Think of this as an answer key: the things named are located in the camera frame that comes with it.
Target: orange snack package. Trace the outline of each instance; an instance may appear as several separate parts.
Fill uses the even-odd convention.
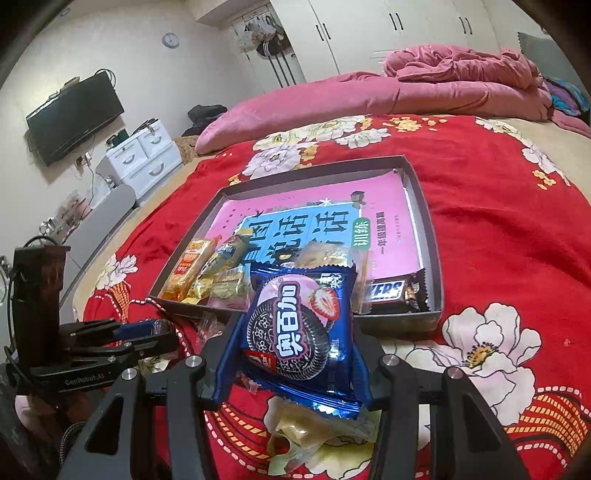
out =
[[[221,237],[194,238],[191,240],[173,272],[166,281],[161,297],[166,300],[182,301],[187,296],[197,274],[213,255]]]

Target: pink comforter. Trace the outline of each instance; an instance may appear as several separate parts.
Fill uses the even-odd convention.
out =
[[[384,63],[388,77],[401,82],[501,83],[527,90],[543,83],[538,67],[524,55],[506,49],[500,55],[481,53],[469,48],[426,45],[393,51]]]
[[[396,76],[356,72],[242,102],[207,127],[195,150],[205,154],[348,115],[450,113],[544,121],[552,105],[538,70],[514,52],[493,56],[416,47],[391,53],[386,69]]]

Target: tv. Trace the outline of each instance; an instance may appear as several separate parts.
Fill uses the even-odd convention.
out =
[[[124,112],[107,72],[61,92],[27,116],[30,143],[47,166]]]

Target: drawer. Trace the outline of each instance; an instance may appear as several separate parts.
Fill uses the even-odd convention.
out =
[[[126,142],[121,148],[115,147],[112,152],[108,151],[107,158],[120,179],[148,160],[138,140]]]
[[[148,157],[156,155],[172,142],[168,132],[160,121],[152,124],[151,131],[149,129],[143,130],[138,140]]]
[[[182,163],[175,144],[169,144],[163,152],[123,179],[123,183],[135,190],[137,199],[164,178],[172,169]]]

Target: white wardrobe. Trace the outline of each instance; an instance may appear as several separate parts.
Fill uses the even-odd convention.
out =
[[[383,73],[392,50],[424,44],[498,53],[482,0],[271,0],[308,82]]]

